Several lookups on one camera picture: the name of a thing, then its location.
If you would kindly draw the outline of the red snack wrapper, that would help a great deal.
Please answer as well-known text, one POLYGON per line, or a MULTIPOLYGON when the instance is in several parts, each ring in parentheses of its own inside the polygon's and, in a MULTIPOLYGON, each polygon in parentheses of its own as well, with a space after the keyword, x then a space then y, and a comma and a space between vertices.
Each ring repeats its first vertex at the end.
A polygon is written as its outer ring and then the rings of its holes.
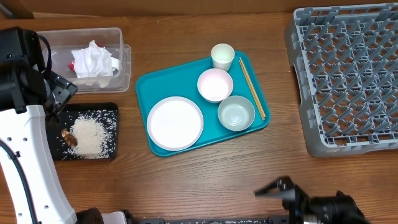
POLYGON ((71 71, 75 71, 75 69, 74 69, 74 64, 75 64, 75 61, 72 61, 72 62, 70 62, 69 64, 68 64, 68 67, 69 67, 69 69, 71 70, 71 71))

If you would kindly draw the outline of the white napkin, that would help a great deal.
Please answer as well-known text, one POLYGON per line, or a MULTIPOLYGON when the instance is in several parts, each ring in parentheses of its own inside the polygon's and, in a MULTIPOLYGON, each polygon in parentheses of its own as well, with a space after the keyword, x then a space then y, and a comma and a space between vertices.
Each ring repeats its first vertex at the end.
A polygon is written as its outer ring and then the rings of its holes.
POLYGON ((120 61, 112 56, 105 47, 92 40, 87 48, 72 50, 74 69, 78 78, 93 78, 98 76, 113 76, 120 69, 120 61))

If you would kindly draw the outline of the brown food scrap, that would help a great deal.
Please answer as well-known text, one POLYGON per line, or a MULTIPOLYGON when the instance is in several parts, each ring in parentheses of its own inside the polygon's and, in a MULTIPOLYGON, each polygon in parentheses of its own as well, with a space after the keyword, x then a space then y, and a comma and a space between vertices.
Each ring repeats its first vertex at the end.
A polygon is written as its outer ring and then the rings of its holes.
POLYGON ((69 132, 68 129, 63 129, 61 131, 61 135, 68 146, 75 147, 78 145, 77 138, 71 132, 69 132))

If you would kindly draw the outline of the white rice pile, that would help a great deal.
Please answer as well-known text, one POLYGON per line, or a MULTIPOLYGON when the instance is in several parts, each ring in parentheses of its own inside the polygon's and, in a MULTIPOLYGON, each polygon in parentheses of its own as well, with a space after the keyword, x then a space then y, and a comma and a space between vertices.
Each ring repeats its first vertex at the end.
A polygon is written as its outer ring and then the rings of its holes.
POLYGON ((66 111, 60 114, 63 129, 68 129, 78 141, 70 147, 58 137, 66 159, 112 159, 116 156, 118 111, 66 111))

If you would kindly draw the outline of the grey bowl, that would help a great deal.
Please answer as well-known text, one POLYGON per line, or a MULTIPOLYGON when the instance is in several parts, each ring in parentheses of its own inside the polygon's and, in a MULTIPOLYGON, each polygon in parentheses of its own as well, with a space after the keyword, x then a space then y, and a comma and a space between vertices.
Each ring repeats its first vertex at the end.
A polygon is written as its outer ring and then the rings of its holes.
POLYGON ((253 104, 243 96, 229 96, 218 107, 218 119, 228 130, 243 131, 254 122, 253 104))

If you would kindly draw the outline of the white round plate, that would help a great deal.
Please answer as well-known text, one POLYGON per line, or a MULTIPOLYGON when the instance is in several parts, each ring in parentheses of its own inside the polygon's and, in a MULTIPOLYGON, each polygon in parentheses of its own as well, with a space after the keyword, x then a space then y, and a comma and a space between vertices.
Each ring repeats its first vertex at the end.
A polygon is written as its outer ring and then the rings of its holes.
POLYGON ((166 151, 181 151, 199 140, 204 118, 192 100, 171 96, 160 100, 150 110, 146 128, 155 145, 166 151))

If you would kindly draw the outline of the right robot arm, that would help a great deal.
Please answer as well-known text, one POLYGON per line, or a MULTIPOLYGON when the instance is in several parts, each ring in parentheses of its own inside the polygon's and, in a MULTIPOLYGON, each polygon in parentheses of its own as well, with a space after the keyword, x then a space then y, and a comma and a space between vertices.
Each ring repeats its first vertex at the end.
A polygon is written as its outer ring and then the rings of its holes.
POLYGON ((254 195, 280 198, 292 224, 370 224, 351 196, 337 191, 334 196, 310 197, 289 176, 278 177, 254 195))

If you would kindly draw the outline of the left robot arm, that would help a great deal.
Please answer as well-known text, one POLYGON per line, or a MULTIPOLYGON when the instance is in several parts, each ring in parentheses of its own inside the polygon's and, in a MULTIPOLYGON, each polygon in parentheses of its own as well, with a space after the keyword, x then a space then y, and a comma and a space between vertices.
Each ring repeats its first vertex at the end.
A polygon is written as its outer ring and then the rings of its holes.
POLYGON ((18 223, 135 223, 128 210, 76 212, 67 200, 47 139, 46 125, 78 88, 52 71, 38 33, 1 30, 1 168, 18 223))

